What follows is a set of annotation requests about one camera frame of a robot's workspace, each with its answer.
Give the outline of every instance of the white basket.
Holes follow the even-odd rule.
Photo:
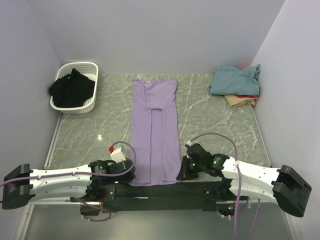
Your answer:
[[[53,107],[55,110],[59,110],[64,114],[85,114],[90,112],[92,109],[94,109],[95,102],[96,102],[96,95],[97,95],[97,85],[98,85],[98,66],[93,63],[93,62],[72,62],[68,63],[66,65],[63,65],[59,71],[58,74],[56,75],[56,79],[60,79],[64,77],[67,74],[71,74],[72,69],[76,69],[79,73],[82,75],[85,75],[89,79],[95,82],[94,84],[94,90],[93,90],[93,96],[89,99],[87,99],[84,103],[83,106],[79,107],[70,107],[70,108],[65,108],[65,107],[56,107],[54,104],[54,99],[51,96],[50,98],[50,105]]]

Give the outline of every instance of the teal shirt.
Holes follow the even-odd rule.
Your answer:
[[[247,66],[240,70],[234,66],[219,66],[211,84],[209,93],[212,95],[259,95],[258,78],[260,64]]]

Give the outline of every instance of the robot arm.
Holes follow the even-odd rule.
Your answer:
[[[223,185],[220,190],[227,188],[236,196],[239,188],[238,164],[242,176],[241,196],[272,202],[293,216],[304,216],[312,188],[293,168],[286,165],[282,168],[262,167],[237,162],[227,155],[211,155],[195,143],[188,146],[187,157],[183,158],[178,178],[190,180],[197,178],[199,172],[206,172],[213,177],[221,177]]]
[[[195,179],[199,172],[222,178],[212,195],[207,191],[210,193],[205,194],[207,200],[222,202],[235,199],[239,188],[238,164],[242,176],[241,196],[275,203],[285,212],[303,217],[312,188],[291,167],[283,165],[282,168],[269,168],[236,162],[227,155],[211,155],[198,143],[188,146],[186,153],[187,156],[182,159],[178,180]],[[74,168],[30,170],[29,164],[22,164],[4,178],[4,181],[21,177],[27,179],[4,185],[2,209],[20,208],[29,202],[45,198],[74,197],[84,198],[88,202],[96,201],[100,199],[101,193],[104,193],[106,185],[115,182],[129,183],[135,177],[135,169],[132,168],[126,174],[120,173],[128,171],[132,165],[133,162],[125,158],[121,147],[112,151],[111,160],[97,160]],[[97,174],[117,176],[96,176]]]
[[[30,169],[29,164],[22,164],[10,172],[4,181],[21,177],[29,179],[4,185],[2,209],[16,209],[47,198],[74,197],[85,198],[86,201],[99,199],[103,186],[114,182],[127,184],[135,177],[134,167],[120,176],[94,176],[120,174],[133,164],[126,159],[121,147],[116,148],[110,156],[111,160],[96,160],[83,166],[57,170]]]

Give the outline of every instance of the marble tabletop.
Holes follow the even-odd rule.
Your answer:
[[[98,78],[94,109],[84,114],[62,114],[47,169],[73,168],[110,159],[109,146],[130,140],[132,81],[178,80],[176,106],[181,155],[192,137],[217,132],[233,139],[240,161],[270,167],[254,110],[250,105],[231,108],[223,96],[208,93],[212,74],[108,74]],[[234,156],[228,140],[203,136],[195,141],[207,151]],[[200,181],[213,181],[202,174]]]

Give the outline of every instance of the white wall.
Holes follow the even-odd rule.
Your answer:
[[[248,65],[285,0],[28,0],[62,63],[100,73]]]
[[[261,64],[256,117],[272,164],[292,166],[313,187],[305,240],[319,239],[320,1],[286,0],[253,65]]]
[[[0,1],[0,179],[23,163],[43,168],[57,122],[48,86],[61,65],[26,0]],[[12,240],[23,209],[0,210]]]

